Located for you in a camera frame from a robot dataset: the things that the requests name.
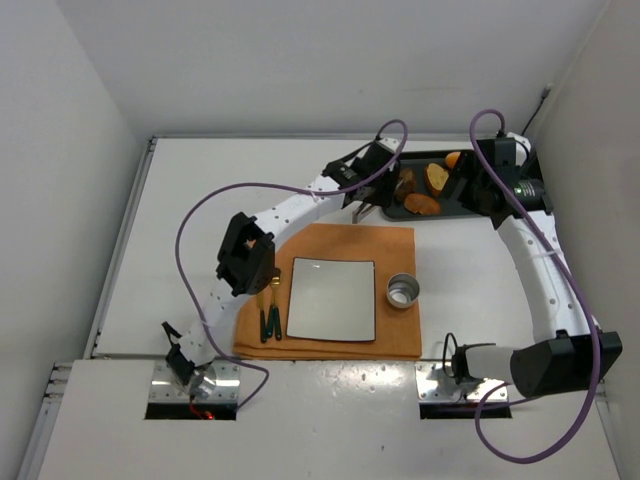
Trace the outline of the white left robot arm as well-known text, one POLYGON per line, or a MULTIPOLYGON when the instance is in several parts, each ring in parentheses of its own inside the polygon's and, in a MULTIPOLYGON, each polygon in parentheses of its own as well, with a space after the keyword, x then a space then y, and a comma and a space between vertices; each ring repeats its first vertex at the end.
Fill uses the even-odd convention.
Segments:
POLYGON ((194 289, 187 290, 199 326, 185 335, 163 326, 174 339, 166 362, 182 386, 191 386, 200 367, 215 358, 231 358, 219 340, 248 300, 269 285, 276 274, 276 253, 287 240, 355 201, 376 206, 390 202, 399 155, 389 139, 374 140, 328 163, 307 187, 288 187, 289 198, 279 204, 230 219, 217 253, 210 306, 203 307, 194 289))

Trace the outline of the stainless steel tongs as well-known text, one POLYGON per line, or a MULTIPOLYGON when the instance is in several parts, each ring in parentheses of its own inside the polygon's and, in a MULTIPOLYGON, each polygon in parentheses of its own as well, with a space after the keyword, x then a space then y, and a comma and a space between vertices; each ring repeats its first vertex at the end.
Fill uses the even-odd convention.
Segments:
POLYGON ((377 209, 376 205, 365 203, 365 202, 361 203, 352 212, 351 223, 359 224, 362 220, 364 220, 368 215, 370 215, 376 209, 377 209))

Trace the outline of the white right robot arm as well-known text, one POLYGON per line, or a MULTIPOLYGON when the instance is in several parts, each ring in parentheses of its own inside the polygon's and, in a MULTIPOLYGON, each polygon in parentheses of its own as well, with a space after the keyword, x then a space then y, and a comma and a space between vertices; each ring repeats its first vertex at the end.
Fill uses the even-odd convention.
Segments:
POLYGON ((481 140, 445 169, 443 188, 428 199, 455 199, 490 218, 514 261, 533 322, 533 345, 462 345, 451 358, 457 383, 484 377, 514 385, 526 398, 589 390, 622 352, 615 332, 603 332, 579 305, 571 273, 555 240, 555 218, 544 184, 523 176, 515 137, 481 140))

